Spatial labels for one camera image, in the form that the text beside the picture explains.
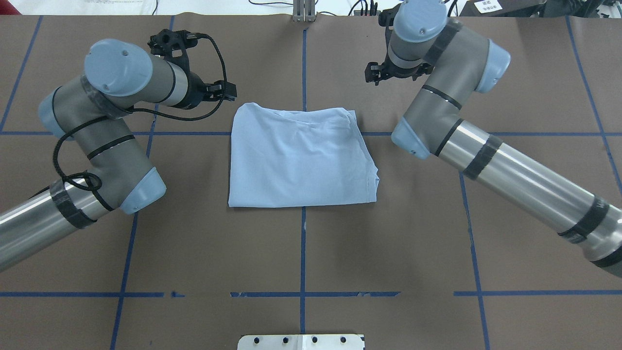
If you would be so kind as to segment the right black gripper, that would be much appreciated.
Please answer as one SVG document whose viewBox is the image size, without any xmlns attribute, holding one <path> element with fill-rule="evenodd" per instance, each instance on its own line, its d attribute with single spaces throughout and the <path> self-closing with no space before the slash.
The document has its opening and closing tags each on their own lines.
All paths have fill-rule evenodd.
<svg viewBox="0 0 622 350">
<path fill-rule="evenodd" d="M 425 62 L 408 69 L 398 67 L 391 61 L 386 61 L 382 64 L 378 62 L 369 62 L 369 64 L 367 64 L 365 80 L 367 83 L 373 83 L 376 86 L 378 86 L 381 81 L 385 81 L 393 77 L 412 78 L 413 81 L 416 81 L 418 77 L 431 74 L 433 69 L 433 66 Z"/>
</svg>

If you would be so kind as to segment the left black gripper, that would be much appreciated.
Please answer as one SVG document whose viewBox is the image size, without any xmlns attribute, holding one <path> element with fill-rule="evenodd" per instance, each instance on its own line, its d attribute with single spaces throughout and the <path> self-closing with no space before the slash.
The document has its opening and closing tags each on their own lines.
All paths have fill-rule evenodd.
<svg viewBox="0 0 622 350">
<path fill-rule="evenodd" d="M 205 83 L 201 78 L 191 78 L 187 93 L 187 108 L 195 108 L 201 102 L 235 101 L 237 89 L 231 82 Z"/>
</svg>

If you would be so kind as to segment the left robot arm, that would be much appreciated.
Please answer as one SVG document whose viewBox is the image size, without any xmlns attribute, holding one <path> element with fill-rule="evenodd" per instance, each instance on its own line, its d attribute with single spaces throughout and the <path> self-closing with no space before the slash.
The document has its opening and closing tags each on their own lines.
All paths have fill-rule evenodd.
<svg viewBox="0 0 622 350">
<path fill-rule="evenodd" d="M 1 215 L 1 270 L 5 271 L 71 233 L 95 224 L 107 213 L 142 210 L 167 190 L 157 168 L 138 144 L 124 118 L 144 112 L 147 102 L 193 109 L 202 102 L 236 98 L 227 77 L 207 84 L 190 70 L 187 50 L 211 42 L 208 34 L 164 29 L 146 52 L 135 44 L 105 38 L 85 56 L 84 71 L 49 94 L 38 107 L 45 128 L 58 141 L 52 163 L 57 175 L 48 187 Z"/>
</svg>

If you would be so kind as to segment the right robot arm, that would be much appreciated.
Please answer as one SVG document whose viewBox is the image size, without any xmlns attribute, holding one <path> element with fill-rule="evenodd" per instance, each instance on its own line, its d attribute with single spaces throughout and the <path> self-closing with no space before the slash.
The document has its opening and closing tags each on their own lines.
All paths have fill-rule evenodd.
<svg viewBox="0 0 622 350">
<path fill-rule="evenodd" d="M 595 129 L 582 116 L 585 98 L 562 95 L 566 83 L 578 84 L 578 73 L 569 71 L 569 34 L 554 20 L 553 33 L 562 34 L 558 43 L 529 28 L 533 23 L 511 20 L 517 38 L 510 42 L 447 16 L 440 0 L 405 0 L 379 15 L 386 58 L 367 65 L 366 81 L 426 76 L 392 141 L 420 159 L 438 157 L 620 277 L 621 209 L 474 124 L 476 104 L 488 97 L 481 108 L 488 124 L 499 117 L 513 128 Z"/>
</svg>

